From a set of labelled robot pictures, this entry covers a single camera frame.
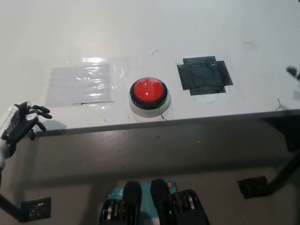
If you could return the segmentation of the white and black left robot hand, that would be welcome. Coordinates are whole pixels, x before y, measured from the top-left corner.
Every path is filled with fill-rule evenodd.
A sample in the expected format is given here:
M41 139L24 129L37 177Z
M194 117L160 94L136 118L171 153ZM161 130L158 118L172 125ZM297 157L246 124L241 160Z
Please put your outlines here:
M31 102L14 104L9 107L0 119L0 138L7 144L17 144L25 136L34 140L37 128L46 131L39 117L51 119L50 110Z

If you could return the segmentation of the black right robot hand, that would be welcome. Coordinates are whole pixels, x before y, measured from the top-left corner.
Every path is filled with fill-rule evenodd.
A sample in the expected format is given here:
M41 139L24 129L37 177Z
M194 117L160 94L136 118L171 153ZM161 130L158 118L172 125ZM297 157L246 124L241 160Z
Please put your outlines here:
M296 79L298 82L300 81L300 71L294 66L287 66L286 67L287 73Z

